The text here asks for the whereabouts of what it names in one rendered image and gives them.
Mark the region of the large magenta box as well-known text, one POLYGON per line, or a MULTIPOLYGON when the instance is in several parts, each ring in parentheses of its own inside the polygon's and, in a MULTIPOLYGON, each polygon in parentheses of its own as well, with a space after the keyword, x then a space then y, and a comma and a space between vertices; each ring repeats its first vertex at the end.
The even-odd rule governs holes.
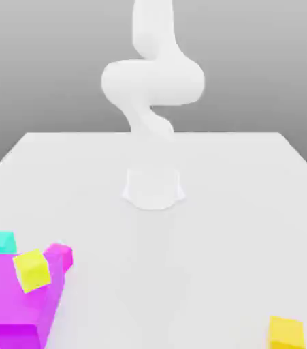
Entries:
POLYGON ((51 283, 26 294, 13 257, 0 254, 0 349, 45 349, 65 283, 62 257, 45 255, 51 283))

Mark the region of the small golden yellow cube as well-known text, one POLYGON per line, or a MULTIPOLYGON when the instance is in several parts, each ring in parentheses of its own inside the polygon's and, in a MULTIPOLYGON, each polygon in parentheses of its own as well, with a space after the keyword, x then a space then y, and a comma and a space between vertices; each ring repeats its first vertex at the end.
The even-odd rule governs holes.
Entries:
POLYGON ((303 322, 271 316, 267 349, 306 349, 303 322))

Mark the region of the small lime yellow cube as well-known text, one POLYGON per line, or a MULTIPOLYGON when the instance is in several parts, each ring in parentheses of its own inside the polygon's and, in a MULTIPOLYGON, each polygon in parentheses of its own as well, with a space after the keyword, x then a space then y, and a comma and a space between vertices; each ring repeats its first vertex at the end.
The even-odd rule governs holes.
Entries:
POLYGON ((12 258, 16 275, 25 294, 51 282, 49 264, 39 249, 12 258))

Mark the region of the small pink cube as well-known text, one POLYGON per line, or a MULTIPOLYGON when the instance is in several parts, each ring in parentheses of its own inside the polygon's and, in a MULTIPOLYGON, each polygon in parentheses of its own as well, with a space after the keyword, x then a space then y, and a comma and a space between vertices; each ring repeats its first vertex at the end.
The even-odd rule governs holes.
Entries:
POLYGON ((63 273, 66 273, 73 265, 73 251, 70 246, 62 243, 53 243, 44 251, 47 258, 59 258, 62 262, 63 273))

